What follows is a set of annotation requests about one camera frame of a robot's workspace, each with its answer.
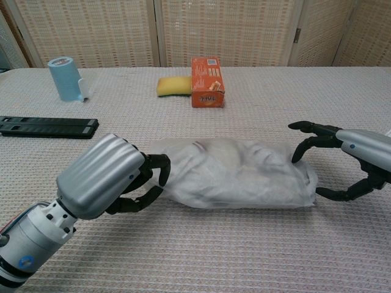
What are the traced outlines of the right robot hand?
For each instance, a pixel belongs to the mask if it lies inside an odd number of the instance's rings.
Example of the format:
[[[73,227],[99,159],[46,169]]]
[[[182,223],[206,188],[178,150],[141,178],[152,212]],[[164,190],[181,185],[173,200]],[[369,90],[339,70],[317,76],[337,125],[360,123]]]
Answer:
[[[381,190],[390,183],[390,137],[362,129],[343,129],[310,121],[297,121],[290,129],[313,136],[303,140],[295,149],[292,163],[301,160],[312,147],[339,148],[355,158],[367,177],[348,187],[347,190],[331,190],[317,187],[316,193],[332,201],[353,201],[370,192]]]

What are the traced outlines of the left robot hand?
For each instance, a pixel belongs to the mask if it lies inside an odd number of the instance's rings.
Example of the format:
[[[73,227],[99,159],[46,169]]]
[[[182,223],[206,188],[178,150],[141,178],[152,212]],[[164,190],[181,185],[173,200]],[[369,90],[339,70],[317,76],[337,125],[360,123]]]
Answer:
[[[125,197],[160,170],[158,183],[141,197]],[[56,179],[59,204],[73,217],[92,220],[102,213],[139,212],[163,192],[170,175],[166,154],[145,154],[127,140],[107,134]]]

